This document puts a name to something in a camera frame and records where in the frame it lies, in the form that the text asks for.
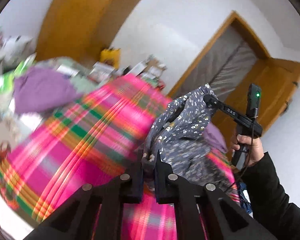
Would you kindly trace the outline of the person's right hand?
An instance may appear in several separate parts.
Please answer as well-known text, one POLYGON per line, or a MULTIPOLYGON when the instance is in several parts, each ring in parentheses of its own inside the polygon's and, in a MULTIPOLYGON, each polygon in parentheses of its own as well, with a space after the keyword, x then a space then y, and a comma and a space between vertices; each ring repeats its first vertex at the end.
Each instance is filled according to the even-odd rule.
POLYGON ((260 138, 253 139, 246 135, 233 135, 230 142, 232 152, 240 149, 239 143, 248 145, 250 157, 247 157, 245 161, 245 165, 247 167, 255 165, 264 157, 263 146, 260 138))

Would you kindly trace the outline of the black sleeved right forearm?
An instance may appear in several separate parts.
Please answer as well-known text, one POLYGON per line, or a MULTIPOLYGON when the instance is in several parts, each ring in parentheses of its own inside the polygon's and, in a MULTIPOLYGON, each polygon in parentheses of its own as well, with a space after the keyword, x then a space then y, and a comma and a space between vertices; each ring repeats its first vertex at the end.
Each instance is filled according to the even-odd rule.
POLYGON ((266 152, 243 174, 254 219, 277 239, 300 239, 300 208, 289 201, 266 152))

